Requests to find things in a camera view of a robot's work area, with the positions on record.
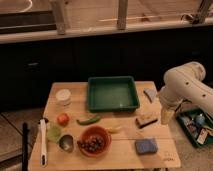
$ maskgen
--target sponge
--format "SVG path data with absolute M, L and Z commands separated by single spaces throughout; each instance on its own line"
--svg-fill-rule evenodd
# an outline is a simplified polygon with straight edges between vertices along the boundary
M 135 141 L 136 152 L 141 154 L 156 153 L 158 146 L 154 138 L 152 139 L 139 139 Z

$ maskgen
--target green plastic tray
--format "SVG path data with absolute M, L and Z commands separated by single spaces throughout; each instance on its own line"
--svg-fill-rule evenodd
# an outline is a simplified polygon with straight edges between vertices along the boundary
M 135 111 L 140 107 L 131 76 L 90 77 L 87 102 L 91 112 Z
M 188 139 L 190 140 L 190 142 L 192 143 L 192 145 L 196 148 L 201 148 L 201 147 L 205 147 L 207 145 L 213 144 L 213 137 L 211 137 L 210 135 L 207 136 L 204 144 L 199 144 L 197 142 L 197 140 L 193 137 L 193 135 L 189 132 L 187 126 L 185 125 L 182 116 L 183 113 L 187 113 L 188 116 L 191 116 L 192 118 L 194 118 L 195 116 L 199 115 L 199 114 L 203 114 L 205 116 L 205 122 L 206 124 L 213 128 L 213 119 L 206 114 L 205 112 L 203 112 L 201 109 L 194 109 L 194 110 L 189 110 L 189 111 L 184 111 L 182 113 L 178 113 L 177 114 L 177 121 L 179 122 L 181 128 L 183 129 L 183 131 L 185 132 L 185 134 L 187 135 Z

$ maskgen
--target bowl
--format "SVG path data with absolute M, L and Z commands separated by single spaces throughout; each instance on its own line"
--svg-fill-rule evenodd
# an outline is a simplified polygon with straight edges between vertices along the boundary
M 89 157 L 105 154 L 111 144 L 111 135 L 101 126 L 90 126 L 77 141 L 80 151 Z
M 74 145 L 73 145 L 73 137 L 69 134 L 62 136 L 59 140 L 59 147 L 67 152 L 72 152 Z

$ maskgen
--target table leg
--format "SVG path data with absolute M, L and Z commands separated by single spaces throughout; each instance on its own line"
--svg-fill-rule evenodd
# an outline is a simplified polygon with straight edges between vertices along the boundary
M 153 169 L 153 171 L 161 171 L 161 170 L 162 170 L 162 168 L 155 168 L 155 169 Z

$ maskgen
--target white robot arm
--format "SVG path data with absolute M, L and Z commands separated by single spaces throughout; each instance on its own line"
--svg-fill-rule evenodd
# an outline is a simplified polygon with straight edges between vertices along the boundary
M 183 99 L 190 100 L 213 116 L 213 89 L 201 82 L 205 75 L 205 68 L 198 62 L 190 62 L 165 73 L 165 86 L 159 92 L 162 124 L 168 124 Z

